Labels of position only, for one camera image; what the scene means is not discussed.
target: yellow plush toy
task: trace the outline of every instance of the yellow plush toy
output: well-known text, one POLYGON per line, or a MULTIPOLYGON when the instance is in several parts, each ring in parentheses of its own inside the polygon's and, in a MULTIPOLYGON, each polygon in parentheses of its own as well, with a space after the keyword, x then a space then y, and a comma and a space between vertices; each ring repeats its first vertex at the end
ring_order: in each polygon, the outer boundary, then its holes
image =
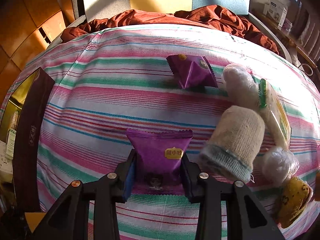
POLYGON ((293 177, 286 183, 277 216, 282 228, 289 227, 301 215, 312 195, 312 188, 298 177, 293 177))

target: clear plastic package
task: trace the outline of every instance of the clear plastic package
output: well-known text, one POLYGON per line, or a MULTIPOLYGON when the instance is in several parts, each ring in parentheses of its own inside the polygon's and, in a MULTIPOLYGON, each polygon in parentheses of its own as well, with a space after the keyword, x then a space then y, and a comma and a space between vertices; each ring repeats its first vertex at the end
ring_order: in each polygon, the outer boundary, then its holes
POLYGON ((259 84, 259 114, 277 146, 289 149, 291 127, 284 108, 273 87, 265 79, 259 84))
POLYGON ((268 150, 262 159, 262 174, 279 187, 297 172, 299 161, 289 150, 274 146, 268 150))
POLYGON ((244 66, 227 65, 223 69, 223 79, 228 96, 235 105, 258 111, 258 85, 244 66))

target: metal bolt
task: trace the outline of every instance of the metal bolt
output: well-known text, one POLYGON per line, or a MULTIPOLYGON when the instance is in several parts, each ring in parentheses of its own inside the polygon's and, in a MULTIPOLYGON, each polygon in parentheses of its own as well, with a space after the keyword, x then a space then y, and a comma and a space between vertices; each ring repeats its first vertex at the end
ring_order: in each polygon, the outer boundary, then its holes
POLYGON ((208 173, 205 173, 205 172, 201 172, 201 173, 199 174, 199 177, 200 177, 201 179, 207 179, 207 178, 209 178, 209 174, 208 174, 208 173))
POLYGON ((107 175, 107 177, 108 177, 109 179, 115 179, 115 178, 117 177, 117 174, 114 173, 114 172, 110 172, 110 173, 107 175))
POLYGON ((235 182, 235 185, 236 185, 237 187, 243 187, 243 186, 244 186, 244 183, 243 183, 241 180, 237 180, 237 181, 235 182))
POLYGON ((81 184, 81 182, 79 180, 74 180, 73 182, 71 182, 72 187, 79 187, 80 184, 81 184))

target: blue knit cuff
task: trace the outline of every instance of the blue knit cuff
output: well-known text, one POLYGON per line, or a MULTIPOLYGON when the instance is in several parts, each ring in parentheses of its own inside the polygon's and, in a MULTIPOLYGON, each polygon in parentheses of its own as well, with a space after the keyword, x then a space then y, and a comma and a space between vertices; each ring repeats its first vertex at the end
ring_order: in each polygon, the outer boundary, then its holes
POLYGON ((200 158, 208 168, 213 169, 228 179, 240 179, 244 183, 250 181, 252 170, 238 156, 214 144, 206 144, 200 152, 200 158))

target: silver screw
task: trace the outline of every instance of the silver screw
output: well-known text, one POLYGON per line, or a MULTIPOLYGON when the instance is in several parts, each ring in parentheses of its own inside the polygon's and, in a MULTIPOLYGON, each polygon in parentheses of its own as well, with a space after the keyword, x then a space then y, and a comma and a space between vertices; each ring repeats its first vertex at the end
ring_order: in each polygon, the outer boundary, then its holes
POLYGON ((110 172, 110 173, 107 175, 107 177, 108 177, 109 179, 115 179, 115 178, 117 177, 117 174, 114 173, 114 172, 110 172))
POLYGON ((237 180, 237 181, 235 182, 235 185, 236 185, 237 187, 243 187, 244 183, 243 183, 241 180, 237 180))
POLYGON ((207 179, 207 178, 209 178, 209 175, 208 175, 208 173, 201 172, 201 173, 199 174, 199 177, 200 177, 201 179, 207 179))

